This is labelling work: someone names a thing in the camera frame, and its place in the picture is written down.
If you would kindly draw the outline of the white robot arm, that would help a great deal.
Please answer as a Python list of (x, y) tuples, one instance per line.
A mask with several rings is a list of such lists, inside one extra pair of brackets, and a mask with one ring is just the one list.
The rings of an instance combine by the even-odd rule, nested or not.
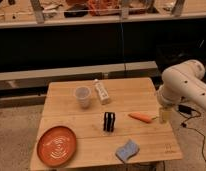
[(202, 81), (205, 67), (198, 60), (187, 60), (162, 72), (163, 84), (156, 92), (159, 121), (166, 123), (172, 108), (184, 97), (206, 111), (206, 83)]

